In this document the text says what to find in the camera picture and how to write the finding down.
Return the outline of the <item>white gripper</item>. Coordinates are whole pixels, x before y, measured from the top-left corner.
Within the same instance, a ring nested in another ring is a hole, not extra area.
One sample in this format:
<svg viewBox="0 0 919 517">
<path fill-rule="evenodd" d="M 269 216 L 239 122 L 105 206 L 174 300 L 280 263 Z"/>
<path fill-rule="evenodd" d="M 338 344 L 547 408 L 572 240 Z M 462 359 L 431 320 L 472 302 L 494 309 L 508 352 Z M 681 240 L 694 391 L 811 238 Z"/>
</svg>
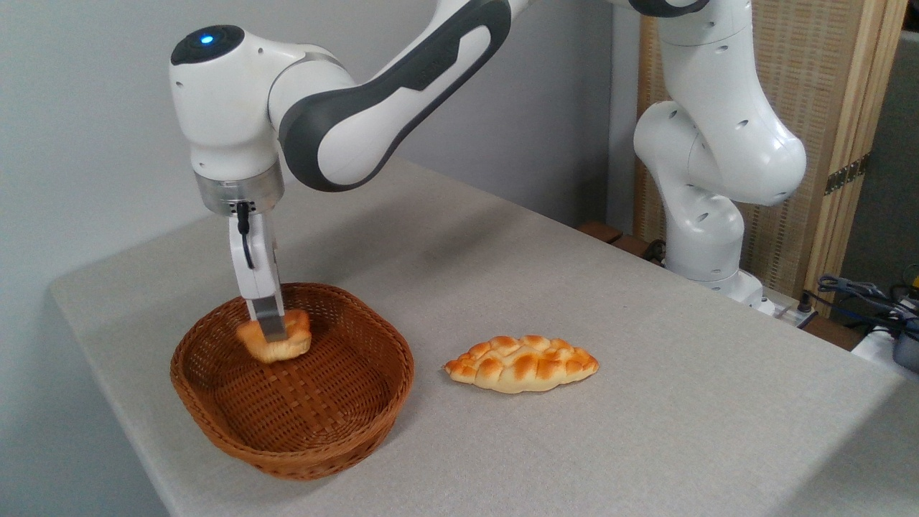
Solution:
<svg viewBox="0 0 919 517">
<path fill-rule="evenodd" d="M 267 343 L 288 340 L 273 220 L 266 212 L 250 215 L 248 222 L 249 232 L 244 236 L 239 232 L 238 218 L 228 219 L 230 252 L 240 293 L 246 299 L 251 320 L 257 322 Z"/>
</svg>

